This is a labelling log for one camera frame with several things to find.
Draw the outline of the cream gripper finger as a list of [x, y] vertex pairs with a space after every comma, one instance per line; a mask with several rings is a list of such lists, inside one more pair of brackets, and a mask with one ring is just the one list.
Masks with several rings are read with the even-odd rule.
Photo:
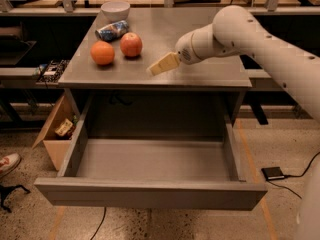
[[156, 76], [164, 72], [176, 69], [179, 67], [180, 59], [177, 53], [170, 52], [164, 57], [153, 63], [147, 68], [147, 73], [151, 76]]

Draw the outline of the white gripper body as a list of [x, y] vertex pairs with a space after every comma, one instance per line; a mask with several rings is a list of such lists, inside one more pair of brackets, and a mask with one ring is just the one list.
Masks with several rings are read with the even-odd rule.
[[175, 45], [179, 59], [187, 65], [214, 57], [218, 49], [211, 24], [186, 33]]

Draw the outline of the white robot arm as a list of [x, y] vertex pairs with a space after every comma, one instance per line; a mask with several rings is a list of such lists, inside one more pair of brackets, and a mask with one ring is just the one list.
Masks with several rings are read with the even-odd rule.
[[320, 57], [270, 34], [240, 6], [219, 10], [211, 24], [178, 39], [175, 50], [148, 68], [152, 75], [212, 57], [243, 54], [260, 65], [313, 119], [320, 122]]

